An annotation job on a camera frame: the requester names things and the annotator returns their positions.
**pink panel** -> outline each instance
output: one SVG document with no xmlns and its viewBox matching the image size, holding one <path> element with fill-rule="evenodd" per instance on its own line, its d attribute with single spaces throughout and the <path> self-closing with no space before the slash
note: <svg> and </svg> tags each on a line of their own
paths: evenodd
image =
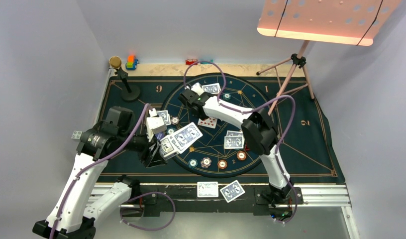
<svg viewBox="0 0 406 239">
<path fill-rule="evenodd" d="M 374 36 L 401 0 L 383 0 L 377 21 L 370 30 L 368 29 L 376 17 L 381 0 L 288 0 L 281 20 L 286 2 L 287 0 L 265 1 L 257 27 L 259 33 L 303 40 L 371 45 Z"/>
</svg>

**gray wall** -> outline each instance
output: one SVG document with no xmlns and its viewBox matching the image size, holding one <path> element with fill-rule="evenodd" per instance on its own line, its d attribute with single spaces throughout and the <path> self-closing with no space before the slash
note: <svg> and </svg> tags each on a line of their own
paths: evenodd
<svg viewBox="0 0 406 239">
<path fill-rule="evenodd" d="M 307 61 L 361 238 L 406 238 L 406 1 L 371 47 L 316 43 Z"/>
<path fill-rule="evenodd" d="M 90 126 L 107 61 L 77 3 L 0 1 L 0 239 L 31 229 L 57 202 Z"/>
<path fill-rule="evenodd" d="M 135 53 L 142 63 L 190 57 L 272 63 L 303 41 L 262 36 L 264 0 L 77 0 L 106 58 Z"/>
</svg>

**poker table mat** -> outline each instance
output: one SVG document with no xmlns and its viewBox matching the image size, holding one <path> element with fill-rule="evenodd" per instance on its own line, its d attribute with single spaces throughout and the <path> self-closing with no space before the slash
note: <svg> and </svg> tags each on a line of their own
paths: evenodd
<svg viewBox="0 0 406 239">
<path fill-rule="evenodd" d="M 242 107 L 257 107 L 276 95 L 279 85 L 276 77 L 236 77 L 226 74 L 227 86 L 225 93 L 229 93 L 230 103 Z M 190 122 L 198 124 L 198 118 L 182 106 L 178 96 L 182 91 L 183 77 L 178 76 L 140 76 L 128 77 L 130 84 L 141 89 L 139 100 L 127 103 L 121 99 L 123 84 L 117 77 L 108 81 L 101 106 L 99 120 L 106 117 L 109 108 L 120 106 L 131 109 L 136 120 L 143 110 L 145 103 L 150 103 L 156 110 L 168 110 L 171 117 L 178 117 L 178 125 L 169 125 L 179 129 Z M 220 73 L 209 73 L 188 77 L 187 83 L 196 82 L 202 85 L 220 83 L 223 79 Z M 291 78 L 287 90 L 305 84 L 304 78 Z M 345 183 L 345 178 L 339 167 L 332 148 L 331 133 L 327 118 L 324 116 L 316 99 L 310 99 L 306 88 L 291 94 L 296 101 L 294 121 L 281 145 L 280 154 L 286 170 L 290 173 L 294 183 Z M 282 135 L 289 117 L 292 105 L 289 100 L 278 102 L 274 114 L 271 115 L 278 137 Z M 216 128 L 198 126 L 203 133 L 184 153 L 168 160 L 168 164 L 152 168 L 145 168 L 139 161 L 136 152 L 122 152 L 109 161 L 107 167 L 98 179 L 100 183 L 114 182 L 120 175 L 126 174 L 143 183 L 196 183 L 199 181 L 217 181 L 230 183 L 236 179 L 240 183 L 267 183 L 268 175 L 259 157 L 247 151 L 244 161 L 237 160 L 237 150 L 224 149 L 223 142 L 227 130 L 238 130 L 236 127 L 217 121 Z M 211 159 L 209 168 L 202 168 L 200 161 L 204 157 Z M 190 169 L 187 163 L 195 158 L 198 166 Z M 227 167 L 219 169 L 217 162 L 225 160 Z"/>
</svg>

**purple cable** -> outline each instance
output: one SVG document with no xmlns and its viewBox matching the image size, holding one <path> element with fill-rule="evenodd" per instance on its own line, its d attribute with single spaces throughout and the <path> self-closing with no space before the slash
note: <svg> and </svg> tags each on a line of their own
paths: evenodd
<svg viewBox="0 0 406 239">
<path fill-rule="evenodd" d="M 111 159 L 112 157 L 114 157 L 115 155 L 117 155 L 118 153 L 120 153 L 120 152 L 125 148 L 125 146 L 127 146 L 127 144 L 131 141 L 131 139 L 133 138 L 134 134 L 135 134 L 136 131 L 138 130 L 138 127 L 141 125 L 139 122 L 142 122 L 142 121 L 143 121 L 144 116 L 146 115 L 146 111 L 147 111 L 148 109 L 149 109 L 149 110 L 151 109 L 150 104 L 145 104 L 145 105 L 144 105 L 144 108 L 143 108 L 143 111 L 142 111 L 142 113 L 141 113 L 141 115 L 140 115 L 140 118 L 138 119 L 137 124 L 135 125 L 133 131 L 130 133 L 130 135 L 127 137 L 127 139 L 124 141 L 124 143 L 121 144 L 121 146 L 120 146 L 119 148 L 117 148 L 114 152 L 112 152 L 112 153 L 109 154 L 108 156 L 106 156 L 106 157 L 104 157 L 104 158 L 101 158 L 101 159 L 97 160 L 96 162 L 91 163 L 91 164 L 87 165 L 86 167 L 84 167 L 84 168 L 83 168 L 82 170 L 80 170 L 79 173 L 76 175 L 76 178 L 79 179 L 80 176 L 81 176 L 84 172 L 86 172 L 88 169 L 90 169 L 91 167 L 93 167 L 93 166 L 95 166 L 95 165 L 97 165 L 97 164 L 100 164 L 100 163 L 102 163 L 102 162 L 105 162 L 105 161 Z M 55 233 L 57 224 L 58 224 L 58 222 L 59 222 L 58 218 L 61 216 L 61 214 L 62 214 L 62 209 L 63 209 L 63 207 L 64 207 L 64 205 L 65 205 L 65 202 L 67 201 L 67 198 L 68 198 L 68 196 L 70 195 L 70 192 L 71 192 L 71 190 L 73 189 L 73 187 L 74 187 L 74 185 L 75 185 L 76 182 L 77 182 L 77 180 L 73 180 L 73 181 L 71 182 L 71 184 L 70 184 L 70 185 L 68 186 L 68 188 L 67 188 L 67 191 L 65 192 L 64 196 L 62 197 L 61 203 L 60 203 L 60 205 L 58 206 L 57 219 L 54 221 L 54 225 L 52 226 L 51 233 L 50 233 L 50 235 L 49 235 L 49 239 L 53 239 L 53 238 L 54 238 L 54 233 Z"/>
<path fill-rule="evenodd" d="M 295 208 L 294 208 L 293 214 L 290 216 L 290 218 L 289 218 L 287 221 L 285 221 L 285 222 L 282 221 L 283 223 L 288 223 L 289 221 L 291 221 L 291 219 L 294 217 L 295 213 L 297 212 L 297 205 L 298 205 L 298 202 L 297 202 L 297 200 L 298 200 L 298 198 L 297 198 L 297 191 L 295 190 L 294 186 L 291 184 L 291 182 L 289 181 L 289 179 L 288 179 L 287 177 L 285 177 L 285 175 L 284 175 L 284 174 L 285 174 L 285 171 L 284 171 L 284 169 L 282 168 L 282 166 L 281 166 L 281 164 L 280 164 L 280 162 L 279 162 L 279 158 L 278 158 L 277 154 L 278 154 L 278 151 L 279 151 L 279 147 L 281 146 L 282 142 L 284 141 L 285 135 L 287 135 L 288 130 L 290 129 L 291 123 L 293 122 L 293 119 L 294 119 L 295 110 L 296 110 L 296 103 L 295 103 L 294 98 L 292 98 L 292 97 L 289 96 L 289 95 L 278 96 L 278 97 L 275 97 L 275 98 L 269 100 L 268 102 L 262 104 L 261 106 L 255 108 L 255 109 L 252 109 L 252 110 L 250 110 L 250 111 L 246 111 L 246 112 L 242 112 L 242 111 L 240 111 L 240 110 L 237 110 L 237 109 L 235 109 L 234 107 L 226 106 L 226 105 L 224 105 L 224 104 L 222 104 L 222 103 L 219 102 L 219 97 L 220 97 L 220 95 L 222 94 L 223 90 L 224 90 L 225 87 L 226 87 L 226 77 L 225 77 L 225 74 L 223 73 L 222 69 L 221 69 L 218 65 L 216 65 L 215 63 L 213 63 L 213 62 L 210 62 L 210 61 L 197 61 L 197 62 L 191 64 L 190 66 L 188 66 L 187 69 L 186 69 L 186 71 L 184 72 L 184 77 L 183 77 L 184 87 L 187 86 L 187 83 L 186 83 L 186 75 L 187 75 L 187 72 L 189 71 L 189 69 L 190 69 L 193 65 L 196 65 L 196 64 L 198 64 L 198 63 L 200 63 L 200 62 L 205 62 L 205 63 L 209 63 L 209 64 L 214 65 L 214 66 L 219 70 L 219 72 L 221 73 L 222 78 L 223 78 L 223 86 L 222 86 L 222 89 L 220 90 L 219 94 L 217 95 L 216 99 L 217 99 L 219 105 L 221 105 L 221 106 L 223 106 L 223 107 L 225 107 L 225 108 L 227 108 L 227 109 L 229 109 L 229 110 L 232 110 L 232 111 L 235 111 L 235 112 L 240 112 L 240 113 L 242 113 L 242 114 L 249 114 L 249 113 L 256 112 L 256 111 L 258 111 L 259 109 L 264 108 L 264 107 L 270 105 L 270 104 L 273 103 L 274 101 L 277 101 L 277 100 L 280 100 L 280 99 L 283 99 L 283 98 L 287 98 L 287 99 L 290 99 L 290 100 L 291 100 L 292 105 L 293 105 L 293 109 L 292 109 L 292 111 L 291 111 L 291 116 L 290 116 L 290 119 L 289 119 L 289 121 L 288 121 L 287 127 L 285 128 L 284 132 L 282 133 L 282 136 L 281 136 L 281 138 L 279 139 L 279 141 L 278 141 L 278 143 L 277 143 L 277 145 L 276 145 L 276 149 L 275 149 L 275 159 L 276 159 L 276 163 L 279 165 L 279 169 L 280 169 L 282 175 L 284 176 L 285 180 L 287 181 L 287 184 L 291 187 L 292 191 L 294 192 L 294 196 L 295 196 L 295 199 L 296 199 L 296 201 L 295 201 Z"/>
<path fill-rule="evenodd" d="M 151 194 L 160 194 L 160 195 L 163 195 L 163 196 L 165 196 L 166 198 L 168 198 L 169 201 L 171 201 L 173 212 L 172 212 L 172 217 L 171 217 L 171 219 L 169 220 L 168 223 L 166 223 L 164 226 L 159 227 L 159 228 L 143 228 L 143 227 L 140 227 L 140 226 L 137 226 L 137 225 L 134 225 L 134 224 L 131 224 L 131 223 L 127 222 L 127 221 L 122 217 L 122 208 L 119 210 L 119 216 L 121 217 L 121 222 L 127 224 L 127 225 L 130 226 L 130 227 L 134 227 L 134 228 L 137 228 L 137 229 L 140 229 L 140 230 L 144 230 L 144 231 L 151 231 L 151 232 L 153 232 L 153 231 L 158 231 L 158 230 L 161 230 L 161 229 L 163 229 L 163 228 L 169 226 L 169 224 L 171 224 L 172 220 L 174 220 L 174 217 L 175 217 L 175 204 L 174 204 L 174 201 L 172 200 L 172 198 L 170 198 L 168 195 L 166 195 L 166 194 L 164 194 L 164 193 L 161 193 L 161 192 L 150 192 L 150 193 L 145 193 L 145 194 L 142 194 L 142 195 L 137 196 L 137 197 L 135 197 L 135 198 L 132 198 L 132 199 L 128 200 L 126 203 L 134 202 L 135 200 L 137 200 L 137 199 L 139 199 L 139 198 L 142 198 L 142 197 L 144 197 L 144 196 L 151 195 Z"/>
</svg>

